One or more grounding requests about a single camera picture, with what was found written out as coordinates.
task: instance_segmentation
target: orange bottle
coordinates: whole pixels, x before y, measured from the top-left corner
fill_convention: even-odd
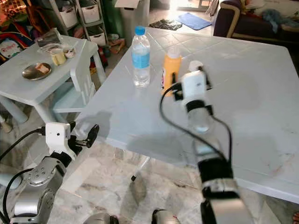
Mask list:
[[[181,62],[182,57],[179,48],[177,46],[171,47],[164,58],[161,81],[162,94],[172,86],[173,76],[175,76],[175,81],[178,81],[178,71]]]

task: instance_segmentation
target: blue cloth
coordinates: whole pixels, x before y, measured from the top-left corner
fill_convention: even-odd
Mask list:
[[[179,15],[176,20],[194,30],[200,30],[212,25],[209,21],[203,20],[202,18],[192,15],[191,13]]]
[[[298,22],[295,22],[288,17],[282,17],[280,12],[275,9],[266,9],[262,12],[262,17],[264,20],[269,21],[272,24],[272,29],[274,33],[277,33],[278,26],[281,24],[285,24],[294,28],[299,28]]]

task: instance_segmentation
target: white chair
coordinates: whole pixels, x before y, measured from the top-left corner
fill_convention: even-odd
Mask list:
[[[76,60],[70,71],[72,82],[65,82],[55,91],[52,103],[52,110],[60,122],[65,122],[60,113],[81,112],[95,93],[90,77],[90,57],[86,40],[76,54],[76,58],[71,59]]]

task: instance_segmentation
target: blue bottle cap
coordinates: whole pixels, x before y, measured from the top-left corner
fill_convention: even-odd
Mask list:
[[[136,26],[135,27],[135,34],[139,35],[139,36],[144,35],[145,34],[145,27],[143,27],[143,26]]]

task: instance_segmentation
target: sofa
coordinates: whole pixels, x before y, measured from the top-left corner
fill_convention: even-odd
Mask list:
[[[258,16],[242,14],[240,0],[220,0],[213,26],[214,36],[286,46],[299,44],[299,29],[281,25],[274,33],[270,22]]]

